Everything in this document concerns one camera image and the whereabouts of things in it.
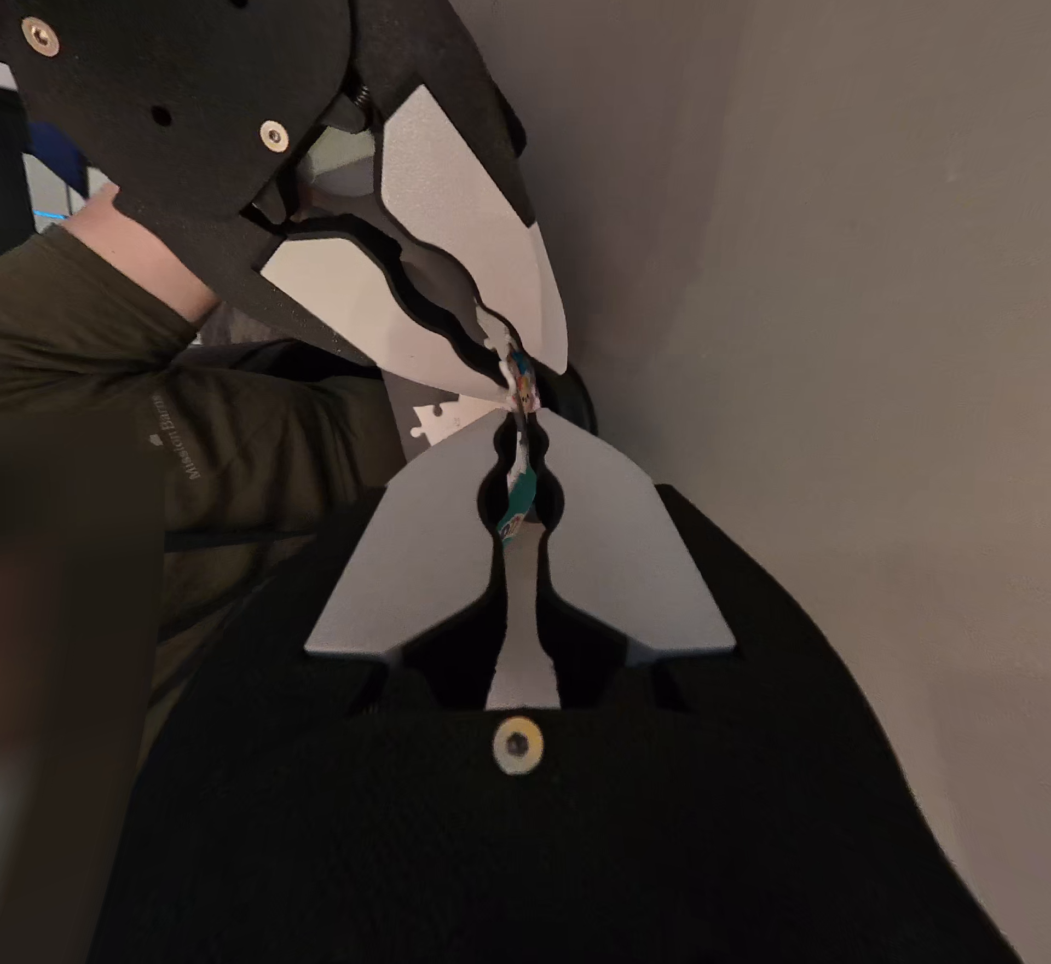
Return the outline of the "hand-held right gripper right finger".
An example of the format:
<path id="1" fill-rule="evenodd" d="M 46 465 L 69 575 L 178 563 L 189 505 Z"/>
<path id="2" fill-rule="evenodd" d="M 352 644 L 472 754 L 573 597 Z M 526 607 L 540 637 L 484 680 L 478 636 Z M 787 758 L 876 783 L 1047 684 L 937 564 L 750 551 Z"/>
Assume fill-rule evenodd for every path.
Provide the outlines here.
<path id="1" fill-rule="evenodd" d="M 729 653 L 734 634 L 650 474 L 540 409 L 537 631 L 556 668 Z"/>

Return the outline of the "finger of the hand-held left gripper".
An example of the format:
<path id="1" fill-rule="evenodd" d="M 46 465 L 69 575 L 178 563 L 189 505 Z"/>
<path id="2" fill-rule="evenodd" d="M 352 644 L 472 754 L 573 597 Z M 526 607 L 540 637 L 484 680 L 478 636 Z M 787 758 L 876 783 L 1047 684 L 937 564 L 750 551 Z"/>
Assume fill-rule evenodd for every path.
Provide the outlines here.
<path id="1" fill-rule="evenodd" d="M 526 353 L 563 373 L 566 317 L 539 224 L 518 216 L 426 86 L 390 117 L 380 142 L 388 214 L 414 241 L 455 260 Z"/>
<path id="2" fill-rule="evenodd" d="M 416 320 L 383 267 L 347 235 L 294 235 L 261 275 L 387 373 L 492 403 L 510 392 L 497 357 L 472 340 L 466 361 L 453 343 L 456 317 Z"/>

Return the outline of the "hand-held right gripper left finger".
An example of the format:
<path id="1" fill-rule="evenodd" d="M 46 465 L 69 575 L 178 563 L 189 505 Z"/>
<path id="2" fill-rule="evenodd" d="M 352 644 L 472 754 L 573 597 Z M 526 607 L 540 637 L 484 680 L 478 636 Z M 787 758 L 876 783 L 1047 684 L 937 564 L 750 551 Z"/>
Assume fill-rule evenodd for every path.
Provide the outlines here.
<path id="1" fill-rule="evenodd" d="M 492 576 L 480 491 L 498 467 L 504 412 L 412 459 L 387 485 L 305 643 L 312 656 L 397 662 L 408 644 L 477 602 Z"/>

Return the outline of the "white half puzzle ball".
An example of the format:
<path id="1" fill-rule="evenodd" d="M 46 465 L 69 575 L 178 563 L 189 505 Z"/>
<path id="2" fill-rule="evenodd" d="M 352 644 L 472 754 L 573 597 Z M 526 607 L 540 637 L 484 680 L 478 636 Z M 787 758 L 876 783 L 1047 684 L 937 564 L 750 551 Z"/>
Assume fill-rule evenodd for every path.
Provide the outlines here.
<path id="1" fill-rule="evenodd" d="M 413 409 L 418 423 L 410 427 L 409 434 L 415 440 L 425 438 L 429 446 L 435 446 L 489 413 L 504 409 L 504 405 L 459 395 L 451 402 L 419 405 Z M 507 510 L 497 528 L 504 547 L 516 537 L 535 500 L 537 477 L 528 454 L 527 434 L 519 427 L 515 460 L 506 478 Z"/>

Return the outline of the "small puzzle piece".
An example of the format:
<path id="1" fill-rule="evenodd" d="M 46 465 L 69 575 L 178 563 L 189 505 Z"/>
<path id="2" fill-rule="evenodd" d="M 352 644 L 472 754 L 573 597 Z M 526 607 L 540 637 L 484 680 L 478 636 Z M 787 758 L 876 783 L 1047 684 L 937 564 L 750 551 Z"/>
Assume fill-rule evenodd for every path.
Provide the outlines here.
<path id="1" fill-rule="evenodd" d="M 483 332 L 483 346 L 497 355 L 516 412 L 524 417 L 541 408 L 534 365 L 524 352 L 510 323 L 477 304 L 475 315 Z"/>

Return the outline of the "person's left forearm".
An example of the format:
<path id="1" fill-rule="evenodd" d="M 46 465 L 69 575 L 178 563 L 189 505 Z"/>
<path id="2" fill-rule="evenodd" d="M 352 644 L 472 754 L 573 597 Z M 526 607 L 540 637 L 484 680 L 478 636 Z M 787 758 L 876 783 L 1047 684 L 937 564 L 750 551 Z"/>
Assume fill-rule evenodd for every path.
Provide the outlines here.
<path id="1" fill-rule="evenodd" d="M 114 269 L 195 327 L 220 298 L 148 229 L 116 208 L 120 188 L 105 183 L 60 225 Z"/>

